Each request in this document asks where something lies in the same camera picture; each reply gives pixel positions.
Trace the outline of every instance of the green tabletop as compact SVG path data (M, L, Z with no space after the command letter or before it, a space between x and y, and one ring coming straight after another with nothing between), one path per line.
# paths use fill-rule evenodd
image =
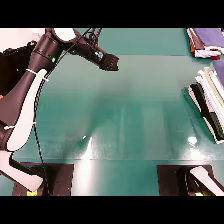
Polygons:
M118 72L67 55L38 107L45 162L75 163L72 195L158 195L159 164L211 164L224 184L223 145L185 89L211 61L190 56L184 29L105 29L101 46ZM33 133L14 158L40 161ZM1 177L0 195L12 186Z

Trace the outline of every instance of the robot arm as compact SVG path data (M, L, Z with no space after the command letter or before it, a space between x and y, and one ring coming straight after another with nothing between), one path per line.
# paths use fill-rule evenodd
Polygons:
M79 55L102 70L118 70L119 59L98 46L99 35L89 33L81 35L74 28L47 28L31 53L22 78L0 100L0 172L30 191L40 187L43 176L15 162L12 156L26 144L30 136L35 125L37 96L47 77L62 59L63 51Z

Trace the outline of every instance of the purple cloth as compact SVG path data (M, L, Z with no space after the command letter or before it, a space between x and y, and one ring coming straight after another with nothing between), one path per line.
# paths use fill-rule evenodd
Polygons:
M224 86L224 61L223 60L214 61L213 66L219 77L220 82Z
M224 48L224 37L220 28L193 28L193 30L206 47Z

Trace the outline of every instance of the black cable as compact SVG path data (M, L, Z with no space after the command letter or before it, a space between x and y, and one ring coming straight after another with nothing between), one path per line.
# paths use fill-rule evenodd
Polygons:
M58 65L58 63L61 61L61 59L77 44L77 42L82 38L84 37L90 30L91 28L89 28L85 33L83 33L82 35L80 35L80 37L74 42L74 44L68 48L68 50L66 50L64 52L64 54L58 59L57 63L53 66L53 68L46 74L45 78L47 79L50 74L54 71L54 69L56 68L56 66ZM38 92L37 92L37 95L36 95L36 98L35 98L35 101L34 101L34 122L36 122L36 116L37 116L37 107L38 107L38 103L39 103L39 99L40 99L40 93L42 91L42 88L43 88L43 85L45 83L45 80L42 80L41 81L41 84L40 84L40 87L38 89ZM43 167L43 170L44 170L44 181L46 182L46 185L47 185L47 191L48 191L48 194L49 196L51 195L50 194L50 189L49 189L49 183L48 183L48 178L47 178L47 173L46 173L46 169L45 169L45 164L44 164L44 161L43 161L43 157L42 157L42 153L41 153L41 148L40 148L40 141L39 141L39 138L38 138L38 134L37 134L37 128L36 128L36 124L34 124L33 126L34 128L34 134L35 134L35 137L36 137L36 142L37 142L37 147L38 147L38 152L39 152L39 156L40 156L40 159L41 159L41 163L42 163L42 167Z

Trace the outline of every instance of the pile of fabric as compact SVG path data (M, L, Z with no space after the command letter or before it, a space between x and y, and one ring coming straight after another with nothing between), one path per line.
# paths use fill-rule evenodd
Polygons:
M224 54L223 28L187 28L187 34L194 57L217 60Z
M224 142L224 61L214 61L198 71L188 93L217 144Z

